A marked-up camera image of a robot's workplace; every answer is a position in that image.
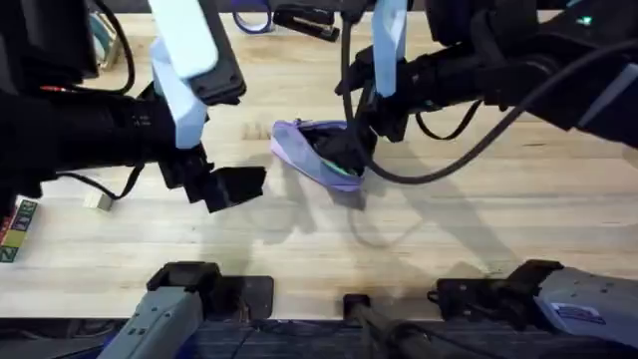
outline white label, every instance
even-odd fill
[[[600,325],[607,324],[598,310],[592,307],[566,303],[551,303],[551,307],[556,315],[562,319],[579,320]]]

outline lavender fabric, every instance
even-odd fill
[[[317,155],[301,133],[304,129],[321,129],[322,127],[345,129],[346,122],[277,121],[272,128],[270,149],[287,164],[329,188],[341,191],[359,190],[363,183],[362,177],[345,175],[332,169]]]

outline black cable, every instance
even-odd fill
[[[349,67],[350,67],[350,38],[352,33],[352,23],[344,19],[343,31],[341,35],[341,76],[342,83],[349,84]],[[549,91],[554,89],[557,85],[559,85],[566,78],[570,77],[574,73],[582,70],[583,68],[590,66],[592,63],[597,62],[601,59],[604,59],[608,56],[614,55],[616,53],[626,51],[629,49],[638,48],[637,41],[627,41],[620,44],[616,44],[613,46],[609,46],[604,49],[593,51],[580,59],[574,61],[573,63],[567,65],[560,72],[547,79],[542,85],[538,86],[534,89],[527,97],[525,97],[518,106],[516,106],[511,112],[509,112],[485,137],[480,140],[471,150],[469,150],[465,155],[460,157],[455,162],[447,165],[446,167],[433,172],[428,175],[420,176],[420,177],[403,177],[398,176],[381,168],[377,163],[374,162],[372,156],[365,151],[361,139],[359,138],[359,123],[355,120],[353,111],[352,111],[352,97],[350,94],[350,89],[344,89],[343,92],[343,106],[344,111],[346,113],[346,120],[348,122],[348,129],[351,131],[351,135],[353,137],[353,143],[355,145],[355,149],[361,156],[364,164],[370,168],[375,174],[379,175],[381,178],[389,181],[393,181],[396,183],[402,184],[424,184],[434,180],[440,180],[446,176],[449,176],[456,171],[462,169],[469,162],[474,160],[478,155],[480,155],[489,145],[491,145],[503,132],[513,124],[516,119],[522,115],[527,109],[531,107],[538,99],[542,96],[546,95]]]
[[[113,192],[111,192],[108,188],[106,188],[105,186],[99,184],[98,182],[89,179],[85,176],[82,175],[78,175],[78,174],[74,174],[74,173],[59,173],[57,174],[56,179],[59,178],[71,178],[74,180],[79,180],[82,183],[88,184],[92,187],[95,187],[97,189],[99,189],[101,192],[103,192],[104,194],[106,194],[110,199],[112,200],[118,200],[118,199],[122,199],[125,196],[127,196],[131,190],[133,189],[133,187],[135,187],[136,182],[138,181],[138,178],[140,177],[140,174],[142,173],[142,170],[144,169],[144,165],[137,165],[135,168],[133,168],[133,170],[131,171],[131,174],[129,175],[129,179],[127,179],[127,184],[125,185],[122,194],[117,195]]]
[[[136,81],[136,65],[133,58],[133,51],[131,50],[131,45],[129,44],[129,40],[127,39],[127,35],[120,24],[120,20],[116,17],[113,11],[104,3],[102,0],[93,0],[96,6],[104,13],[104,15],[109,19],[111,25],[116,31],[117,36],[122,41],[122,48],[124,50],[124,55],[127,60],[127,68],[129,69],[129,75],[127,77],[127,82],[123,87],[117,90],[104,90],[104,89],[87,89],[79,86],[70,86],[69,90],[83,92],[83,93],[93,93],[93,94],[111,94],[111,95],[125,95],[130,89],[133,88],[133,84]]]
[[[241,339],[241,341],[239,342],[239,344],[237,344],[237,347],[235,347],[235,350],[232,352],[232,355],[230,355],[230,359],[235,359],[237,357],[237,354],[239,354],[239,350],[241,350],[241,348],[243,347],[243,344],[246,342],[246,340],[248,340],[248,338],[250,338],[250,336],[252,334],[254,334],[257,330],[255,328],[250,328],[250,330],[243,336],[243,338]]]
[[[426,126],[426,123],[423,121],[423,118],[421,117],[421,113],[416,114],[417,125],[419,125],[419,128],[421,129],[421,131],[423,131],[424,134],[426,134],[429,138],[433,140],[451,141],[457,138],[460,134],[463,133],[463,131],[466,130],[466,128],[468,127],[472,119],[477,114],[477,110],[479,109],[480,105],[482,105],[482,100],[475,101],[470,107],[470,109],[468,110],[468,112],[466,113],[466,115],[463,117],[461,122],[459,123],[459,126],[457,127],[457,129],[445,137],[440,137],[439,135],[433,133],[430,129],[428,129],[428,126]]]
[[[394,340],[395,335],[399,334],[399,332],[409,332],[409,331],[416,331],[418,333],[421,334],[425,334],[426,336],[428,336],[429,338],[437,338],[441,341],[447,342],[448,344],[454,345],[455,347],[461,348],[467,352],[485,357],[485,358],[490,358],[490,359],[507,359],[503,356],[500,356],[498,354],[494,354],[494,353],[490,353],[488,351],[473,347],[472,345],[469,344],[465,344],[462,343],[460,341],[457,341],[455,339],[449,338],[443,334],[440,334],[432,329],[426,328],[425,326],[418,324],[418,323],[413,323],[413,322],[409,322],[409,321],[397,321],[396,323],[393,324],[392,328],[390,328],[390,330],[388,330],[384,337],[382,338],[382,344],[384,345],[388,345],[389,343],[392,343],[392,341]]]

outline wooden table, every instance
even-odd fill
[[[138,92],[151,78],[149,15],[122,16],[138,69]],[[156,166],[110,213],[83,207],[89,189],[73,180],[46,183],[18,261],[0,266],[1,317],[128,317],[147,280],[176,260],[220,264],[226,274],[275,278],[274,316],[334,318],[345,293],[373,295],[391,314],[436,317],[425,294],[439,277],[502,276],[528,258],[560,260],[600,274],[638,279],[637,158],[622,146],[564,133],[521,118],[459,173],[421,186],[369,175],[361,196],[329,193],[284,166],[268,141],[243,139],[246,124],[343,119],[339,44],[285,30],[265,36],[226,30],[248,85],[238,107],[210,109],[203,142],[219,165],[268,168],[265,195],[208,214],[169,191]],[[435,51],[425,16],[411,15],[409,57]],[[369,21],[353,51],[370,43]],[[117,87],[123,64],[90,85]],[[467,107],[427,115],[439,132]],[[467,151],[502,114],[480,109],[454,143],[426,139],[381,143],[378,161],[404,175],[423,174]],[[128,169],[86,171],[116,191]],[[357,209],[360,204],[365,210]]]

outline light blue gripper pad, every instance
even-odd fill
[[[192,149],[201,139],[207,106],[177,75],[162,39],[151,45],[151,63],[156,93],[166,99],[175,123],[175,146]]]
[[[175,123],[175,146],[199,144],[206,105],[189,80],[213,70],[219,53],[199,0],[149,0],[159,37],[151,47],[155,89]]]
[[[378,0],[372,15],[375,87],[385,98],[397,91],[397,62],[406,56],[407,0]]]

